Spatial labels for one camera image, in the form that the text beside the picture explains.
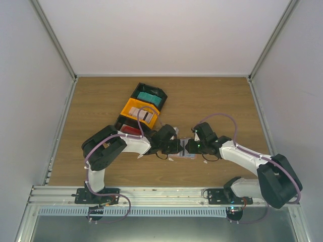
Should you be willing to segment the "white card with black stripe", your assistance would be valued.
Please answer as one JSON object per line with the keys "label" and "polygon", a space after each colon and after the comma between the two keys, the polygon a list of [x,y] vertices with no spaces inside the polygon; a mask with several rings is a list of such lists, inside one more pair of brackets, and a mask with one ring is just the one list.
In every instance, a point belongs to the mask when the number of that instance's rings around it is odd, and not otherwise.
{"label": "white card with black stripe", "polygon": [[181,147],[182,147],[182,150],[180,151],[180,156],[187,157],[188,152],[187,152],[185,146],[188,143],[188,139],[181,139],[180,143],[181,143]]}

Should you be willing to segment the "yellow bin with white cards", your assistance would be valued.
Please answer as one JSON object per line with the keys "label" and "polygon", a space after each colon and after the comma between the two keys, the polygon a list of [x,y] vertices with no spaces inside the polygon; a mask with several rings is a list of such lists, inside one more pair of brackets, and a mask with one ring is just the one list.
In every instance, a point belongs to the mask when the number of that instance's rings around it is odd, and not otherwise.
{"label": "yellow bin with white cards", "polygon": [[157,121],[158,114],[160,114],[160,111],[153,104],[135,98],[129,98],[120,113],[120,115],[135,121],[139,118],[139,121],[150,129],[153,128]]}

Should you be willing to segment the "black bin with red cards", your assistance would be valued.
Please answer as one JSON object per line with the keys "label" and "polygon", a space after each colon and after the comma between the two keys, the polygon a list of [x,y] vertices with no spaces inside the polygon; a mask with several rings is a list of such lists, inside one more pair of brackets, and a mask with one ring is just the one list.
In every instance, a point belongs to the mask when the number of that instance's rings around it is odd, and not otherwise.
{"label": "black bin with red cards", "polygon": [[129,118],[123,115],[119,115],[116,122],[115,128],[118,131],[121,131],[130,135],[141,135],[141,130],[139,128],[137,120]]}

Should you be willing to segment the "black bin with teal cards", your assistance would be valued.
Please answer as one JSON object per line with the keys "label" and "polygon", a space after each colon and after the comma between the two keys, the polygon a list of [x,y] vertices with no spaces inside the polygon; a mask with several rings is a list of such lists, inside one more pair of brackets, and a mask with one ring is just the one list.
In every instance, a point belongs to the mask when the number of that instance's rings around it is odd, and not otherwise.
{"label": "black bin with teal cards", "polygon": [[158,87],[153,87],[144,83],[138,83],[131,98],[153,104],[158,111],[161,111],[168,96]]}

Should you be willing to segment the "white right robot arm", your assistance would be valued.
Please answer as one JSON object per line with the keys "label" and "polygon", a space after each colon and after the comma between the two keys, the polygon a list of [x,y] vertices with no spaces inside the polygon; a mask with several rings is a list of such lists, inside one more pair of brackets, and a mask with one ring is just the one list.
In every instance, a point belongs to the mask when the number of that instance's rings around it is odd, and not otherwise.
{"label": "white right robot arm", "polygon": [[206,122],[193,129],[186,150],[192,154],[208,154],[233,162],[253,173],[255,179],[235,177],[224,186],[224,200],[237,203],[243,197],[259,198],[279,209],[300,201],[302,184],[288,159],[282,155],[264,155],[241,146],[234,138],[217,136]]}

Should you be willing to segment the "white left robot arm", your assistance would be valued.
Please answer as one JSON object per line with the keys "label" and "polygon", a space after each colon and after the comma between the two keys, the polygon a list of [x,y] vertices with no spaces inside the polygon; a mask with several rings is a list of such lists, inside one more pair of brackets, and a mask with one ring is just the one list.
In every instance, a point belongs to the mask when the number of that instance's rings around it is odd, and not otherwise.
{"label": "white left robot arm", "polygon": [[159,151],[165,155],[183,151],[181,141],[170,125],[140,135],[126,134],[109,125],[84,141],[81,149],[85,158],[85,184],[90,187],[86,197],[94,204],[100,203],[104,198],[105,169],[121,153],[136,153],[142,157]]}

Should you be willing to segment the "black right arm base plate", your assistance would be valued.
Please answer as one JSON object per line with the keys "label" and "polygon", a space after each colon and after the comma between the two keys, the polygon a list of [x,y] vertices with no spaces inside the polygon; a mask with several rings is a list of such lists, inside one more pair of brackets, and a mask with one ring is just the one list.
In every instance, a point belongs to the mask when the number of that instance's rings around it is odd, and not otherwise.
{"label": "black right arm base plate", "polygon": [[205,189],[202,191],[202,197],[207,199],[210,205],[251,205],[253,199],[249,197],[239,198],[233,193],[227,197],[224,189]]}

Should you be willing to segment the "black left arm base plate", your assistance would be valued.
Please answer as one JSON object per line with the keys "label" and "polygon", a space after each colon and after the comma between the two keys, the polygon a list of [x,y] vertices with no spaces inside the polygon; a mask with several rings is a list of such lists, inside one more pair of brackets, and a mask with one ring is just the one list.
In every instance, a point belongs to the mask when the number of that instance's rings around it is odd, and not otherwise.
{"label": "black left arm base plate", "polygon": [[111,196],[98,196],[92,193],[88,187],[78,188],[75,194],[71,196],[75,198],[75,204],[97,204],[97,205],[114,205],[119,202],[120,189],[104,188],[99,194],[111,194]]}

